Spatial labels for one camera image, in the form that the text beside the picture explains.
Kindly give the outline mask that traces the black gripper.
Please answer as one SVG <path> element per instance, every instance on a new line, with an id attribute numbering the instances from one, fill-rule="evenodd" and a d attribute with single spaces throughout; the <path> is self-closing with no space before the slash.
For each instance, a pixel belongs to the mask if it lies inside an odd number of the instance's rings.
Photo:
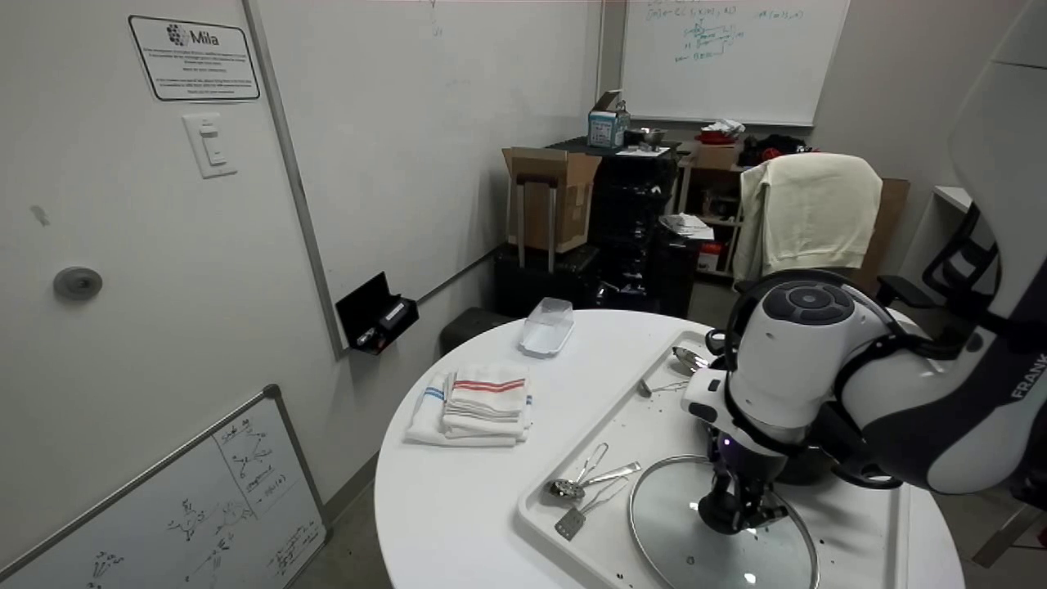
<path id="1" fill-rule="evenodd" d="M 717 534 L 740 534 L 784 516 L 774 501 L 774 482 L 784 461 L 748 451 L 726 431 L 710 435 L 707 457 L 715 465 L 715 489 L 702 496 L 702 521 Z"/>

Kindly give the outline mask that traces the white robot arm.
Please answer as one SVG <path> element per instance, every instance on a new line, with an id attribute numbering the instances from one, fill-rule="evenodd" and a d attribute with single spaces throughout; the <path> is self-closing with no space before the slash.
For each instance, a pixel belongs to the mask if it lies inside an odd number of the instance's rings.
<path id="1" fill-rule="evenodd" d="M 740 534 L 777 521 L 769 491 L 811 448 L 855 478 L 944 495 L 1005 489 L 1037 507 L 1044 295 L 1044 266 L 1017 258 L 996 295 L 947 302 L 973 331 L 938 346 L 836 274 L 760 281 L 726 334 L 720 386 L 693 398 L 715 429 L 704 523 Z"/>

